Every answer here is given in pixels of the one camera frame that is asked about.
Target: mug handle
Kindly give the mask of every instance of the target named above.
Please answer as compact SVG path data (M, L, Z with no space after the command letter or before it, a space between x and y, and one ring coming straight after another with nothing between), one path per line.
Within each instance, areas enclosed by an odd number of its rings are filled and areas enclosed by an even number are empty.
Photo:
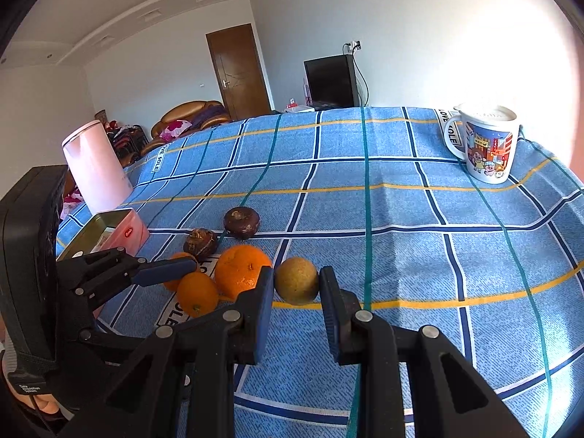
M464 151L460 151L458 148L456 148L453 145L452 141L450 141L450 138L448 137L448 129L450 128L450 125L454 124L454 122L456 121L462 121L460 115L453 115L450 117L450 119L448 120L448 122L446 122L446 125L444 126L444 132L442 134L444 135L444 143L446 144L446 148L448 148L450 152L454 156L456 156L456 158L460 158L461 160L463 160L465 159Z

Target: brown wooden door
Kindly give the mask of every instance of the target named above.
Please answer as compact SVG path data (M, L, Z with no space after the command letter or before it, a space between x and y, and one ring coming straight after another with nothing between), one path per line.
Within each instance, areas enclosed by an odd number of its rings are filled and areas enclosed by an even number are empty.
M272 112L250 24L207 34L223 104L233 120Z

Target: white wall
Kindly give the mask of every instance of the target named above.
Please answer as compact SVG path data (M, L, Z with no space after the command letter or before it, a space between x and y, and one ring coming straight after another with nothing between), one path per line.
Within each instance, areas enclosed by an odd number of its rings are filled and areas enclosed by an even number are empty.
M491 99L515 110L528 136L570 159L579 77L572 29L553 0L252 0L252 7L276 109L304 99L304 60L340 54L359 39L370 105Z
M219 100L206 34L251 23L264 69L249 0L229 0L184 12L123 40L85 66L93 104L109 119L150 128L173 107Z
M0 70L0 197L33 166L66 164L61 142L94 113L83 68Z

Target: dark brown fruit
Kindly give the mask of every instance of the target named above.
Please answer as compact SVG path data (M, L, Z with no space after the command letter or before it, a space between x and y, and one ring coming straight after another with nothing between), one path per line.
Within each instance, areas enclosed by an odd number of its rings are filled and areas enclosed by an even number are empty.
M197 261L204 260L217 251L217 234L207 229L193 229L183 244L183 250Z
M227 232L244 241L258 232L259 214L250 207L234 207L223 217L223 225Z

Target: yellow stripe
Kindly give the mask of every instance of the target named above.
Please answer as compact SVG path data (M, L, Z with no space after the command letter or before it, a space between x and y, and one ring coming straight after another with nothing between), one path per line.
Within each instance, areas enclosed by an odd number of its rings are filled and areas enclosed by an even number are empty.
M386 119L377 119L377 118L372 118L370 120L367 120L365 123L388 123L388 122L412 122L412 123L418 123L418 124L437 124L438 121L437 120L409 120L406 118L401 118L401 117L396 117L396 118L386 118ZM323 126L323 125L342 125L342 124L361 124L361 120L332 120L332 121L328 121L328 122L321 122L320 124L318 124L319 126ZM292 131L292 130L304 130L307 128L314 128L316 127L316 123L314 124L307 124L307 125L298 125L296 127L284 127L284 128L279 128L278 131L279 132L287 132L287 131ZM229 141L229 140L235 140L237 138L240 137L247 137L248 135L262 135L262 134L266 134L266 133L274 133L274 130L272 129L266 129L266 130L256 130L253 132L248 132L248 133L242 133L241 135L233 135L232 137L224 137L224 138L217 138L216 140L211 140L209 141L209 144L211 143L220 143L220 142L224 142L224 141ZM192 145L188 145L185 146L184 148L175 148L172 150L168 150L166 153L174 153L177 151L181 151L181 150L188 150L191 148L196 148L198 146L203 146L205 145L206 142L200 142L200 143L194 143ZM139 166L142 166L143 164L145 164L148 160L145 159L144 161L141 161L139 163L136 163L132 166L131 169L128 170L128 174L130 174L134 169L138 168Z
M557 285L572 278L580 270L584 268L584 260L582 260L576 268L570 270L561 277L548 281L531 289L531 293L537 294L548 289L554 288ZM386 310L389 308L411 308L414 310L439 310L443 308L459 308L464 306L486 305L489 303L499 303L500 301L517 300L518 298L527 297L525 290L515 291L511 293L502 293L499 295L490 295L484 297L467 298L464 301L458 300L442 300L442 301L414 301L414 300L390 300L380 301L372 304L372 310ZM310 303L304 306L292 306L281 301L274 301L272 303L274 308L287 308L291 310L320 310L322 307L320 303Z
M521 186L522 184L525 184L525 182L533 175L533 173L539 171L541 168L543 168L549 162L550 162L550 160L545 159L539 165L537 165L535 168L530 169L527 172L527 174L525 175L525 177L521 181L518 182L518 184L511 184L511 185L508 185L506 187L501 187L501 188L486 187L486 188L480 188L480 190L491 192L491 193L500 193L502 191L508 191L510 189ZM450 186L424 187L424 186L420 186L420 185L410 186L410 185L406 185L406 184L389 184L389 182L382 182L380 184L374 184L374 185L370 186L371 189L379 189L380 187L386 187L389 189L405 189L405 190L418 190L418 191L423 191L426 189L429 189L431 191L466 191L466 192L475 191L474 187L450 187ZM361 191L364 189L365 189L364 186L318 187L318 188L309 188L309 189L271 189L271 190L263 190L263 191L253 191L252 196L258 196L260 194L336 193L338 191ZM230 198L234 198L234 197L243 197L246 194L247 193L228 193L228 194L210 194L209 196L185 196L185 197L176 197L176 198L174 198L174 200L175 201L194 201L194 200L199 200L199 199L211 199L211 198L230 199ZM150 199L147 201L134 201L134 202L128 203L126 205L143 204L143 203L167 203L171 199L172 198L170 198L170 197L165 197L165 198L159 198L159 199Z

